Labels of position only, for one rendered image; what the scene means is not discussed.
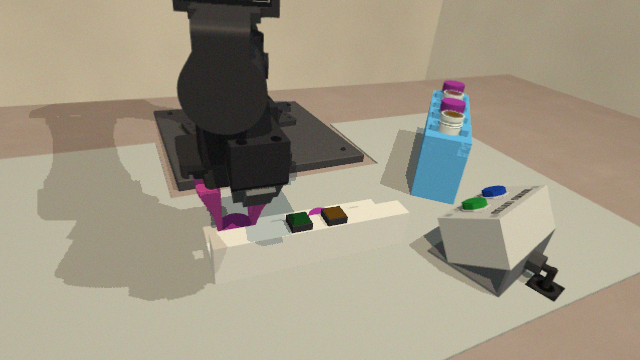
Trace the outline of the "blue rectangular tube holder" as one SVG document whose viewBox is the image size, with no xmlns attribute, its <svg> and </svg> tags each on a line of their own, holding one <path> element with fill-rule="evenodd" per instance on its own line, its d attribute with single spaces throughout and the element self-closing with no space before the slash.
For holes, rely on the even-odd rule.
<svg viewBox="0 0 640 360">
<path fill-rule="evenodd" d="M 472 146 L 469 97 L 464 94 L 465 120 L 460 134 L 447 135 L 438 131 L 442 96 L 443 91 L 433 91 L 411 195 L 453 205 Z"/>
</svg>

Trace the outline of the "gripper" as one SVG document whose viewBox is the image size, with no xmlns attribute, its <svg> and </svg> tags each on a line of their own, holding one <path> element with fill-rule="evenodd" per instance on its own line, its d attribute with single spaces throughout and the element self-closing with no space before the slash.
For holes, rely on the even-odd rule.
<svg viewBox="0 0 640 360">
<path fill-rule="evenodd" d="M 189 179 L 189 175 L 193 176 L 199 198 L 214 217 L 217 230 L 222 231 L 220 188 L 230 187 L 226 165 L 202 166 L 197 150 L 196 134 L 176 136 L 175 145 L 181 177 Z M 247 207 L 251 225 L 256 225 L 265 205 Z"/>
</svg>

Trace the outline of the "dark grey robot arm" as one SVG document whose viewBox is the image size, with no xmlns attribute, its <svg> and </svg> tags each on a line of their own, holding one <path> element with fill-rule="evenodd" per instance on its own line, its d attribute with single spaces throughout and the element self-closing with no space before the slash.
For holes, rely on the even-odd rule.
<svg viewBox="0 0 640 360">
<path fill-rule="evenodd" d="M 288 184 L 291 141 L 280 127 L 296 125 L 268 95 L 269 58 L 256 24 L 280 18 L 280 0 L 268 1 L 172 0 L 190 19 L 192 53 L 177 81 L 190 119 L 182 129 L 196 134 L 202 166 L 226 165 L 233 203 L 243 207 L 271 203 Z"/>
</svg>

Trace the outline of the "cream long bar with two dark lamps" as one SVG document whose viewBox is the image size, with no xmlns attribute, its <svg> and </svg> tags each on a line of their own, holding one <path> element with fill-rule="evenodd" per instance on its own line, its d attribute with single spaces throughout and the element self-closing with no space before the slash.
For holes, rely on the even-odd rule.
<svg viewBox="0 0 640 360">
<path fill-rule="evenodd" d="M 203 227 L 215 285 L 403 242 L 410 212 L 371 199 L 260 217 L 256 225 Z"/>
</svg>

